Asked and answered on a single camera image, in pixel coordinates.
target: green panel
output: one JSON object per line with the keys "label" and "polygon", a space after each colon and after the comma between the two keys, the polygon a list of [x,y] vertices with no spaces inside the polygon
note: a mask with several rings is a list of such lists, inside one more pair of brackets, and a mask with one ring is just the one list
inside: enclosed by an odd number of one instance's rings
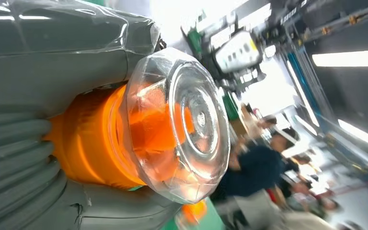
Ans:
{"label": "green panel", "polygon": [[97,5],[105,6],[104,0],[85,0],[85,1],[95,3]]}
{"label": "green panel", "polygon": [[232,95],[230,93],[225,93],[222,100],[225,105],[228,120],[233,121],[239,119],[238,107],[236,106]]}
{"label": "green panel", "polygon": [[[207,214],[202,218],[199,225],[190,228],[189,230],[223,230],[225,226],[211,200],[207,198]],[[174,219],[170,220],[162,230],[179,230],[175,225]]]}

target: orange object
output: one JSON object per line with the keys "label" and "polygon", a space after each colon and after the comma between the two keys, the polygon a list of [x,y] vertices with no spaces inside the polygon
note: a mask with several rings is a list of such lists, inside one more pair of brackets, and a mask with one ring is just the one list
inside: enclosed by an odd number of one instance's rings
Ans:
{"label": "orange object", "polygon": [[[152,166],[147,172],[151,179],[173,177],[179,162],[173,153],[177,142],[168,104],[155,91],[146,98],[153,107],[123,111],[125,89],[123,86],[79,95],[65,113],[51,119],[53,129],[45,139],[54,142],[54,155],[69,178],[120,188],[145,185],[139,177],[135,154]],[[129,113],[129,121],[121,113]],[[181,113],[174,116],[179,116],[175,122],[184,121],[187,130],[194,131],[188,109],[184,110],[184,119]],[[184,124],[175,125],[182,143],[185,133],[180,127]]]}
{"label": "orange object", "polygon": [[198,224],[202,217],[207,213],[207,204],[205,200],[193,205],[183,205],[181,209],[184,217],[190,224]]}

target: clear plastic canister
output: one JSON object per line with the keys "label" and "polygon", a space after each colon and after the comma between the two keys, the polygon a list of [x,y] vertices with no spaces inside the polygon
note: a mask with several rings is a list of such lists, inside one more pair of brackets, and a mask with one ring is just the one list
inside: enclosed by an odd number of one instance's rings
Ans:
{"label": "clear plastic canister", "polygon": [[222,98],[195,58],[167,48],[136,66],[118,108],[119,143],[139,178],[179,203],[197,203],[228,166],[229,127]]}

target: person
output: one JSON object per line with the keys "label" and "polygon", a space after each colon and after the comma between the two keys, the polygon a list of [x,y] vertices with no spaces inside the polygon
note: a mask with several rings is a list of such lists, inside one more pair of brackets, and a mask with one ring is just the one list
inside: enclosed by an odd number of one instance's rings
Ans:
{"label": "person", "polygon": [[[283,129],[282,132],[299,140],[299,135],[293,128]],[[275,132],[270,141],[270,148],[255,146],[240,154],[241,145],[245,142],[246,139],[240,138],[232,148],[228,170],[210,196],[213,202],[225,200],[228,196],[247,197],[261,189],[273,187],[285,167],[281,152],[294,146],[293,142]]]}
{"label": "person", "polygon": [[340,210],[340,205],[329,198],[313,196],[306,184],[299,182],[293,186],[293,195],[287,199],[288,207],[294,211],[310,212],[320,218],[325,218],[328,211]]}
{"label": "person", "polygon": [[274,115],[268,115],[258,119],[251,109],[250,105],[241,105],[242,119],[247,129],[247,139],[259,138],[265,129],[271,128],[277,124],[277,118]]}

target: ceiling light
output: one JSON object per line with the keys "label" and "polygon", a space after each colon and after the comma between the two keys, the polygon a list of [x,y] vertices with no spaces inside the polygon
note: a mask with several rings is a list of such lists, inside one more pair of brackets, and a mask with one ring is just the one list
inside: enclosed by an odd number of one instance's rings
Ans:
{"label": "ceiling light", "polygon": [[319,67],[368,67],[368,51],[314,54],[312,59]]}
{"label": "ceiling light", "polygon": [[314,111],[312,110],[312,108],[310,106],[310,103],[308,102],[307,97],[305,96],[305,93],[302,90],[301,85],[299,84],[299,81],[297,79],[296,73],[294,72],[293,67],[291,66],[290,61],[287,61],[287,66],[288,66],[288,69],[290,70],[290,73],[291,73],[292,78],[294,79],[294,82],[296,83],[297,90],[301,94],[302,102],[304,103],[305,107],[307,108],[308,115],[310,116],[312,123],[314,123],[314,125],[316,125],[316,126],[319,127],[320,124],[318,123],[318,120],[315,117]]}
{"label": "ceiling light", "polygon": [[368,133],[356,128],[351,124],[346,123],[343,120],[338,120],[338,122],[341,128],[343,128],[345,131],[368,143]]}

